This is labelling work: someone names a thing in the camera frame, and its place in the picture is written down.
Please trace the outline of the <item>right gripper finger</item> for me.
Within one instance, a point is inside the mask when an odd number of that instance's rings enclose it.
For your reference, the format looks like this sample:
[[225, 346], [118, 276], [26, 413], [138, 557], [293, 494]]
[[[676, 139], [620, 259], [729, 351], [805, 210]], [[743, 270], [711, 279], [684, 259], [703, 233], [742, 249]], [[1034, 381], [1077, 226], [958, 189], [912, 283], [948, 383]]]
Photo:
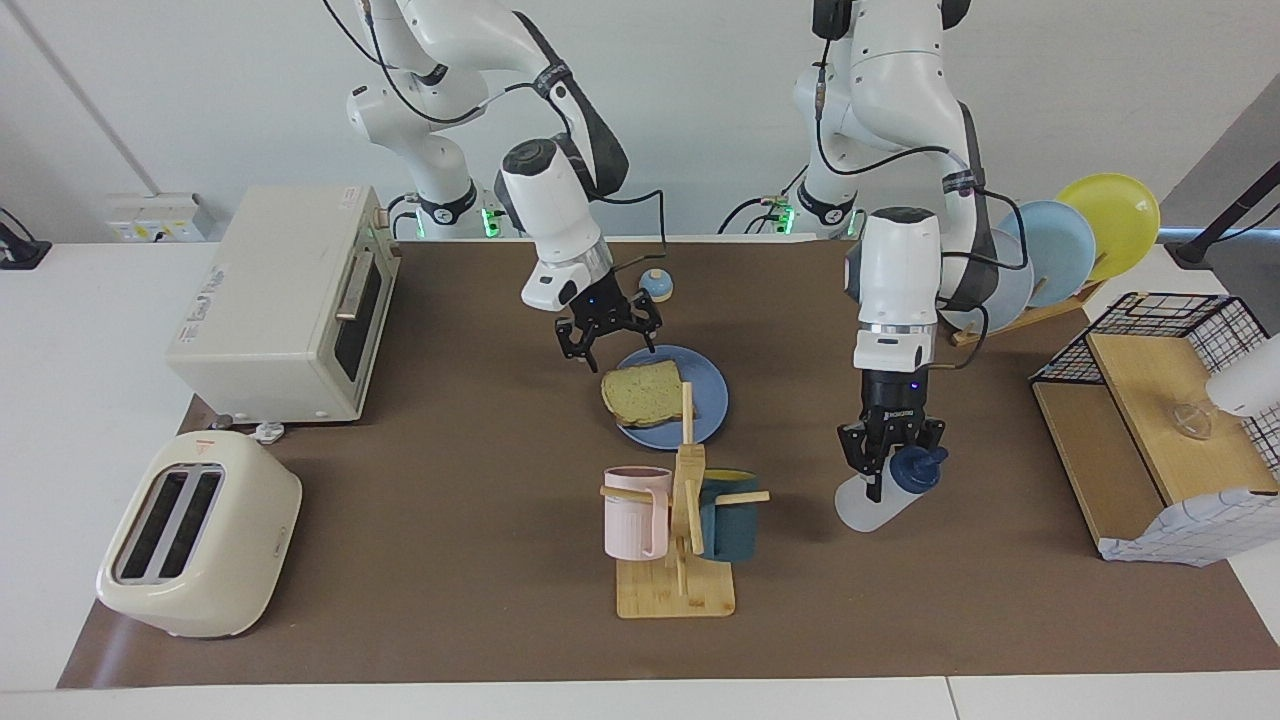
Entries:
[[600, 325], [594, 319], [588, 319], [585, 325], [580, 325], [567, 316], [557, 318], [557, 341], [566, 359], [596, 366], [598, 363], [593, 354], [593, 345], [599, 336]]
[[648, 351], [657, 350], [654, 338], [657, 331], [662, 328], [662, 318], [657, 302], [649, 292], [636, 292], [630, 299], [623, 300], [618, 328], [640, 334]]

